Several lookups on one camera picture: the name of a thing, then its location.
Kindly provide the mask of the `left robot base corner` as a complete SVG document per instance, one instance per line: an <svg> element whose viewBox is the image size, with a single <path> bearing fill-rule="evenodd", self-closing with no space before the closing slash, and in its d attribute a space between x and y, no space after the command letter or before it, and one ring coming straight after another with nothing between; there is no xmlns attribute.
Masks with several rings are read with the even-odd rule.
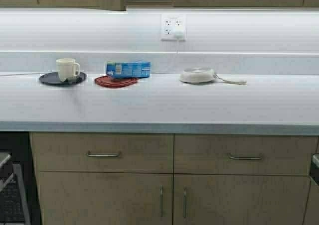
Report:
<svg viewBox="0 0 319 225"><path fill-rule="evenodd" d="M11 155L8 153L0 153L0 191L2 191L6 185L14 177L13 165L11 161Z"/></svg>

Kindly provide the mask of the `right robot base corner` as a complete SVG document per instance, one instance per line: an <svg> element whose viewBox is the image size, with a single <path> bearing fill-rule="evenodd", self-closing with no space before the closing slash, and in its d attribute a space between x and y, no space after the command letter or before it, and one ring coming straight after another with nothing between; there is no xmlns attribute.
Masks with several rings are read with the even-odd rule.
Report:
<svg viewBox="0 0 319 225"><path fill-rule="evenodd" d="M319 184L319 155L318 154L314 154L312 156L310 176L318 185Z"/></svg>

